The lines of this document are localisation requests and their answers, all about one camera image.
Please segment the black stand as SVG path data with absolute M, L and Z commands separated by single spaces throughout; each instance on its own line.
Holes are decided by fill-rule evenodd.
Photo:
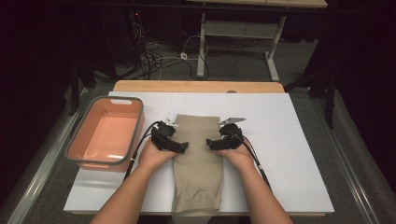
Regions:
M 326 99 L 324 118 L 329 128 L 333 129 L 335 84 L 335 74 L 325 69 L 319 69 L 286 85 L 284 91 L 289 92 L 297 87 L 308 87 L 310 98 L 319 99 L 324 97 Z
M 74 60 L 70 63 L 71 108 L 69 115 L 73 116 L 79 106 L 79 82 L 86 88 L 94 88 L 96 81 L 90 63 L 86 60 Z

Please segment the wooden table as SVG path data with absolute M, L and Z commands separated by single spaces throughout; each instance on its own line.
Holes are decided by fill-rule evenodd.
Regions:
M 113 91 L 138 92 L 236 92 L 284 93 L 277 82 L 188 81 L 188 80 L 120 80 Z

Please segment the white board table cover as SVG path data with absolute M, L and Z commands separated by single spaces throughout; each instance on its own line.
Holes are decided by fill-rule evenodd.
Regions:
M 287 93 L 199 93 L 112 91 L 109 96 L 143 101 L 144 130 L 177 114 L 245 118 L 237 122 L 251 142 L 271 189 L 291 215 L 324 216 L 334 212 L 331 198 Z M 221 215 L 246 213 L 240 178 L 224 161 Z M 118 188 L 124 173 L 79 169 L 64 205 L 65 212 L 93 214 Z M 151 178 L 142 207 L 146 214 L 168 214 L 174 198 L 172 161 Z

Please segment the orange basket with grey rim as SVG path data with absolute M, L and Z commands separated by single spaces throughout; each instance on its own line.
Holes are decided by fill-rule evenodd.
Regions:
M 144 105 L 139 98 L 95 98 L 65 156 L 82 169 L 123 173 L 136 151 L 144 122 Z

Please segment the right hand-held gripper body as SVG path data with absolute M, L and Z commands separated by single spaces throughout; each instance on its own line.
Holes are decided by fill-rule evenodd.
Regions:
M 236 123 L 244 120 L 244 118 L 228 118 L 220 123 L 219 148 L 237 148 L 243 143 L 242 129 Z

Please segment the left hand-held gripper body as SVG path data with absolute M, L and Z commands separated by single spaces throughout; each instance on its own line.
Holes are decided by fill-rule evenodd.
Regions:
M 151 129 L 151 142 L 159 150 L 177 151 L 177 143 L 170 137 L 176 132 L 176 129 L 159 120 L 154 123 Z

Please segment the person's left hand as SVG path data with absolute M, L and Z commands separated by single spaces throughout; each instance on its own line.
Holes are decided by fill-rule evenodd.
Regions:
M 148 140 L 140 152 L 137 168 L 153 173 L 176 155 L 172 151 L 159 150 L 151 140 Z

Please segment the beige pants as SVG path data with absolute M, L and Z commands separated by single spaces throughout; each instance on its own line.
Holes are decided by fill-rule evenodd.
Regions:
M 176 123 L 173 140 L 189 145 L 173 158 L 172 224 L 207 224 L 219 214 L 221 204 L 223 158 L 206 143 L 220 139 L 219 117 L 178 114 Z

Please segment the metal floor rail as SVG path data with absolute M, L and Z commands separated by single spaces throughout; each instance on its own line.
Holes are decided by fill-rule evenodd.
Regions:
M 70 106 L 65 108 L 2 208 L 0 224 L 58 224 L 73 219 L 64 205 L 78 168 L 64 152 L 91 98 L 92 91 L 83 89 L 75 114 L 69 113 Z
M 355 204 L 360 210 L 364 223 L 379 224 L 379 219 L 375 211 L 373 210 L 371 203 L 369 202 L 367 193 L 363 185 L 361 184 L 355 171 L 353 170 L 352 165 L 349 162 L 347 155 L 335 134 L 335 131 L 330 128 L 329 124 L 325 119 L 325 111 L 322 108 L 322 102 L 318 99 L 314 99 L 313 107 L 315 108 L 315 111 L 318 115 L 318 119 L 324 126 L 327 135 L 329 135 L 331 139 L 334 157 L 336 158 L 343 177 L 349 187 L 349 191 L 354 198 Z

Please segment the white-legged wooden desk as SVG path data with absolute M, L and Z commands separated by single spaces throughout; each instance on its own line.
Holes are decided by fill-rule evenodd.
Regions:
M 261 7 L 263 9 L 306 9 L 306 8 L 326 8 L 326 0 L 188 0 L 199 3 L 201 6 L 210 4 L 223 4 L 226 6 L 239 7 Z M 281 16 L 277 23 L 259 24 L 251 22 L 235 21 L 209 21 L 206 14 L 201 14 L 200 48 L 197 59 L 197 76 L 203 77 L 205 74 L 205 56 L 208 45 L 205 38 L 212 36 L 231 36 L 231 37 L 252 37 L 259 39 L 271 39 L 272 47 L 264 52 L 264 60 L 268 67 L 270 77 L 273 81 L 279 81 L 274 55 L 277 43 L 281 37 L 283 27 L 287 17 Z

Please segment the person's right hand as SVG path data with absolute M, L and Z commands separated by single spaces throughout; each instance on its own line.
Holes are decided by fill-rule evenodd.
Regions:
M 216 154 L 225 157 L 238 172 L 254 168 L 254 160 L 245 145 L 240 145 L 236 149 L 218 150 Z

